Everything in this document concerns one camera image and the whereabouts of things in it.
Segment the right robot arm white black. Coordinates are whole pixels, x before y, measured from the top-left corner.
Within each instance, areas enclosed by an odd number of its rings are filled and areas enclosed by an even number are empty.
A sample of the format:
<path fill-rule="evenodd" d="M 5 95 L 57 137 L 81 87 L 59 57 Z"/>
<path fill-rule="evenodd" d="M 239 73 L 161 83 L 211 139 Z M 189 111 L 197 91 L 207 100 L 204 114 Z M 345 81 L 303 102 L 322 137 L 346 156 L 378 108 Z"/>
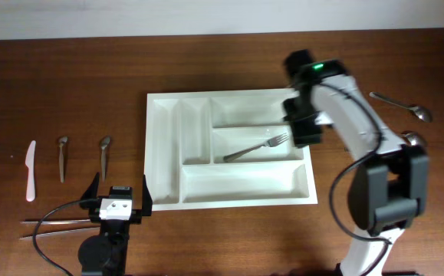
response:
<path fill-rule="evenodd" d="M 352 157 L 355 228 L 340 275 L 379 275 L 426 208 L 429 158 L 398 137 L 337 60 L 284 62 L 283 89 L 149 94 L 144 173 L 157 211 L 317 202 L 310 147 L 332 127 Z"/>

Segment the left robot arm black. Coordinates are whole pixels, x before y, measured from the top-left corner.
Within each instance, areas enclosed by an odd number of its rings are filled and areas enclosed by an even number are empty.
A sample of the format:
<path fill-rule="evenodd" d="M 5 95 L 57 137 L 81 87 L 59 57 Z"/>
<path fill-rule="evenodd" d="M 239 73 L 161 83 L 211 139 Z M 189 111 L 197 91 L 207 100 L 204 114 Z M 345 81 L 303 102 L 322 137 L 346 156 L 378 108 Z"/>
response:
<path fill-rule="evenodd" d="M 97 194 L 100 173 L 81 197 L 80 207 L 88 211 L 91 222 L 100 225 L 97 235 L 82 242 L 78 251 L 82 275 L 124 275 L 130 226 L 142 223 L 152 215 L 153 200 L 143 182 L 142 208 L 133 207 L 133 189 L 129 186 L 112 186 L 109 195 Z"/>

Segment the metal tablespoon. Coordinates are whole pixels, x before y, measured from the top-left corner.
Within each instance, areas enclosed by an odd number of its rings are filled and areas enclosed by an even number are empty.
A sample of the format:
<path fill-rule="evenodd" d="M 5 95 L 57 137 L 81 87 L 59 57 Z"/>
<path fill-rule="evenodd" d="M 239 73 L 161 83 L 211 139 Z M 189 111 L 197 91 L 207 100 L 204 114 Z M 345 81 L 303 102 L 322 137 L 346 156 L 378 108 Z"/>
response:
<path fill-rule="evenodd" d="M 372 98 L 378 99 L 378 100 L 382 100 L 383 102 L 392 104 L 394 106 L 397 107 L 401 107 L 403 109 L 408 110 L 412 115 L 414 115 L 415 117 L 417 117 L 419 120 L 426 122 L 426 123 L 431 123 L 433 122 L 433 117 L 431 112 L 423 106 L 420 105 L 415 105 L 415 104 L 407 104 L 407 103 L 402 103 L 398 100 L 394 100 L 390 97 L 387 97 L 385 95 L 379 94 L 377 92 L 369 92 L 369 95 Z"/>
<path fill-rule="evenodd" d="M 400 135 L 411 146 L 421 146 L 423 148 L 428 146 L 426 140 L 417 132 L 404 131 Z"/>

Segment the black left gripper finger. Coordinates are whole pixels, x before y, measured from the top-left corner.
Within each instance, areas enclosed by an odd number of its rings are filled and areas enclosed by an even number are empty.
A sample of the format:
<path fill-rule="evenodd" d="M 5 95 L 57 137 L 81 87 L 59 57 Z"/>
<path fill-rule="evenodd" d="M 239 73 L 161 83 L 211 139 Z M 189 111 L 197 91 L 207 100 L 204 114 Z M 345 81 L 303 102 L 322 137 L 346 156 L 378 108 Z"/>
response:
<path fill-rule="evenodd" d="M 142 216 L 145 217 L 145 216 L 151 216 L 152 212 L 153 212 L 153 200 L 147 186 L 146 176 L 143 176 L 141 213 Z"/>
<path fill-rule="evenodd" d="M 81 196 L 81 200 L 96 199 L 99 183 L 100 183 L 100 173 L 97 172 L 92 180 L 92 183 L 88 186 L 86 191 Z"/>

